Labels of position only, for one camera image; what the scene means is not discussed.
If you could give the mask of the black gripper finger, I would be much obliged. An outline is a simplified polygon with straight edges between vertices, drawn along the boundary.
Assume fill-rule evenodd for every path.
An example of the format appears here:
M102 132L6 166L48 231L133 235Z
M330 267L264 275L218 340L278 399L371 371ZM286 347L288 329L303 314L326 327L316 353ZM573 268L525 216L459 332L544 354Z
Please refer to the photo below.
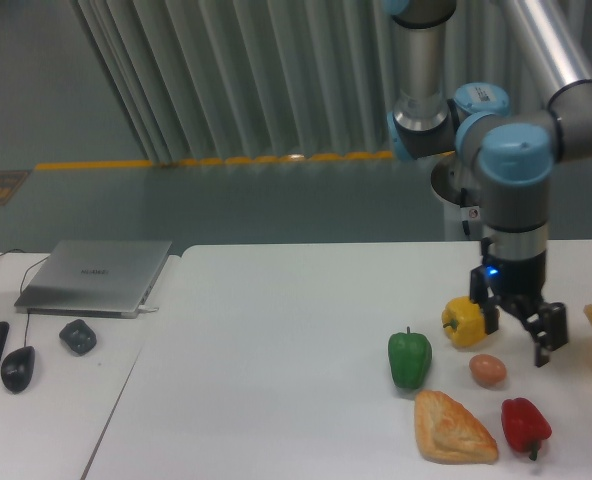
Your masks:
M543 303L535 324L535 366L540 368L550 361L552 352L569 342L566 305L562 302Z
M484 331L486 334L493 334L499 329L499 311L494 297L489 297L480 304L484 319Z

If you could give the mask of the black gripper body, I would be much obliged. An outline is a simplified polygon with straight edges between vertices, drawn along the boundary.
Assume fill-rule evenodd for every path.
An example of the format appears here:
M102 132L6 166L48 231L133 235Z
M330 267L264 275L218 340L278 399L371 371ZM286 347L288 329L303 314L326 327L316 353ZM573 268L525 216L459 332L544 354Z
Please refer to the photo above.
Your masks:
M481 264L470 272L469 299L480 305L494 297L497 308L518 319L525 330L536 330L538 309L547 304L542 296L547 252L506 259L493 252L497 245L491 238L480 241Z

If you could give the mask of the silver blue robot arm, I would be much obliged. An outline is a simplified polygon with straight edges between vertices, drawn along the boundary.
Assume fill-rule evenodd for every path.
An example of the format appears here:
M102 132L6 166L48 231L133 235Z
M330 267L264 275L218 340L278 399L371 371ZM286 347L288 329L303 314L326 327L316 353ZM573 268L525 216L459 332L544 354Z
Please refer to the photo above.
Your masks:
M397 156L454 151L475 182L482 210L481 261L470 300L487 333L515 317L534 343L537 366L568 341L564 304L542 295L546 278L550 176L555 164L592 157L592 69L554 1L502 1L543 101L511 115L500 91L482 100L475 84L443 95L445 30L452 1L386 1L409 51L409 69L388 128Z

